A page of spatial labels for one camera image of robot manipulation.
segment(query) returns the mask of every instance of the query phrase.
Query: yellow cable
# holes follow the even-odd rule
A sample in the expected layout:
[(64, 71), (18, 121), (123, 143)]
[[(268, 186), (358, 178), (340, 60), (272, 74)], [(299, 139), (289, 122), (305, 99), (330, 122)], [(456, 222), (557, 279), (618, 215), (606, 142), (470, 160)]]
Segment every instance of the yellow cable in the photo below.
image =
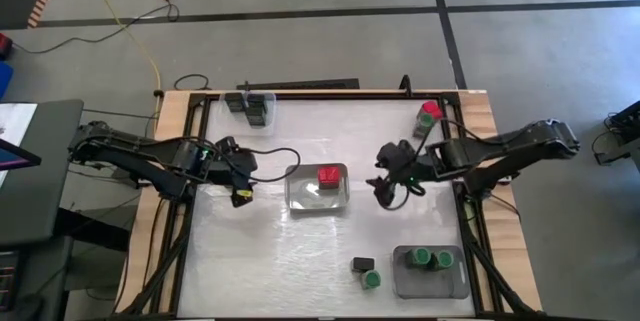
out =
[[(149, 51), (147, 51), (147, 49), (133, 36), (133, 34), (129, 31), (129, 28), (126, 27), (125, 25), (123, 25), (122, 22), (120, 22), (120, 19), (116, 15), (116, 12), (113, 10), (113, 7), (111, 6), (111, 3), (109, 2), (109, 0), (104, 0), (104, 3), (109, 8), (109, 11), (111, 12), (111, 15), (113, 16), (113, 19), (116, 21), (118, 26), (120, 26), (120, 28), (129, 35), (131, 40), (138, 46), (138, 48), (142, 51), (142, 53), (147, 57), (147, 59), (149, 60), (149, 63), (153, 67), (153, 72), (155, 72), (155, 74), (156, 74), (156, 89), (157, 90), (162, 90), (162, 79), (160, 78), (160, 71), (158, 71), (158, 65), (156, 65), (156, 62), (153, 60), (153, 58), (149, 54)], [(160, 96), (156, 96), (156, 107), (155, 107), (154, 111), (155, 111), (155, 115), (159, 116)], [(154, 132), (155, 132), (155, 129), (157, 127), (158, 127), (158, 119), (155, 118), (155, 119), (153, 119)]]

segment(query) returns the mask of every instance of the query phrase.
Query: paper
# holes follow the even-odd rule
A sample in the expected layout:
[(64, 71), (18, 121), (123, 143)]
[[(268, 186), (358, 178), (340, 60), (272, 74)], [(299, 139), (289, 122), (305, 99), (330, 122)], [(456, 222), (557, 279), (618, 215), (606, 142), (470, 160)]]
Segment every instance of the paper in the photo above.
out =
[[(38, 104), (0, 104), (0, 138), (20, 146)], [(7, 172), (0, 171), (0, 186), (4, 183)]]

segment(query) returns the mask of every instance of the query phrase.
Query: blue bin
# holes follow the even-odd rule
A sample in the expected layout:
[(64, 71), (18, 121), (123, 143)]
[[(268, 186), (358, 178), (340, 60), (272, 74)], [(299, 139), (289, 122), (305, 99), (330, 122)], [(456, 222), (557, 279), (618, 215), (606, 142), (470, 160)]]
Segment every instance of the blue bin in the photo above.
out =
[(4, 62), (0, 62), (0, 99), (4, 97), (4, 93), (9, 87), (11, 76), (13, 76), (13, 68)]

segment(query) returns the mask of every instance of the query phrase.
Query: black metal frame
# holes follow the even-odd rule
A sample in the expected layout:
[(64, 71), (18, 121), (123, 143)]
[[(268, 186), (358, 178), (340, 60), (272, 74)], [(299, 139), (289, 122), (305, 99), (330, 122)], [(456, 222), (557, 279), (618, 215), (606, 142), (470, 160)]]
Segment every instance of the black metal frame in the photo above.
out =
[[(413, 92), (411, 89), (410, 80), (407, 76), (405, 76), (400, 85), (401, 89), (404, 89), (403, 93), (369, 93), (369, 92), (359, 92), (359, 93), (338, 93), (333, 91), (323, 91), (318, 93), (300, 93), (300, 94), (292, 94), (292, 93), (278, 93), (276, 92), (278, 100), (435, 100), (438, 102), (438, 105), (442, 109), (446, 109), (450, 107), (453, 109), (453, 117), (456, 121), (464, 124), (464, 120), (462, 118), (462, 109), (460, 107), (460, 98), (457, 92)], [(193, 131), (193, 122), (196, 114), (196, 109), (202, 109), (202, 116), (200, 118), (200, 127), (198, 129), (198, 137), (205, 137), (207, 131), (207, 121), (209, 117), (209, 113), (211, 110), (211, 103), (219, 100), (220, 95), (218, 94), (207, 94), (207, 93), (192, 93), (189, 99), (189, 108), (187, 112), (187, 117), (185, 120), (185, 127), (183, 130), (184, 136), (189, 136)], [(451, 137), (451, 131), (447, 125), (442, 126), (443, 136), (445, 138)], [(458, 134), (463, 136), (463, 130), (461, 127), (458, 127)], [(466, 219), (466, 213), (464, 209), (464, 197), (460, 192), (457, 191), (456, 185), (454, 185), (454, 196), (456, 199), (456, 210), (458, 214), (458, 222), (462, 225), (463, 222), (468, 222)], [(164, 255), (169, 249), (171, 245), (171, 238), (175, 231), (175, 218), (177, 216), (178, 207), (171, 207), (168, 213), (168, 222), (165, 226), (164, 230), (164, 240), (162, 244), (162, 249), (160, 252), (160, 258), (164, 258)], [(183, 227), (191, 227), (191, 221), (193, 217), (193, 205), (187, 205)], [(480, 241), (480, 246), (487, 253), (490, 259), (492, 259), (491, 255), (491, 246), (489, 243), (489, 236), (487, 233), (487, 228), (484, 220), (484, 214), (482, 212), (482, 207), (480, 205), (475, 205), (475, 214), (478, 215), (474, 222), (476, 223), (476, 229), (478, 232), (478, 240)], [(479, 281), (478, 281), (478, 272), (476, 269), (476, 263), (471, 250), (464, 245), (464, 254), (467, 263), (467, 271), (469, 273), (470, 280), (470, 288), (471, 295), (473, 299), (474, 311), (476, 315), (481, 315), (485, 312), (485, 308), (482, 301)], [(186, 260), (186, 253), (188, 249), (185, 247), (185, 250), (181, 252), (177, 258), (176, 270), (174, 274), (174, 282), (172, 288), (171, 302), (169, 306), (169, 312), (174, 313), (177, 312), (178, 302), (180, 299), (180, 293), (182, 288), (182, 279), (184, 274), (184, 264)], [(495, 285), (489, 280), (489, 290), (490, 296), (493, 303), (493, 310), (496, 312), (503, 312), (502, 299), (500, 294), (498, 293)], [(152, 306), (150, 312), (158, 312), (158, 305), (160, 300), (160, 293), (162, 290), (158, 290), (153, 298), (152, 298)]]

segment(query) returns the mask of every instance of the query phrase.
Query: black stand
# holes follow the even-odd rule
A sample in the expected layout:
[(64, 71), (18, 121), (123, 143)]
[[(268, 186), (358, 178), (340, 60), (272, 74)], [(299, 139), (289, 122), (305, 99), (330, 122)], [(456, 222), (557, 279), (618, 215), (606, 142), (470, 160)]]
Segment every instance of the black stand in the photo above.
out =
[(53, 234), (116, 251), (127, 252), (129, 248), (129, 231), (63, 208), (58, 209)]

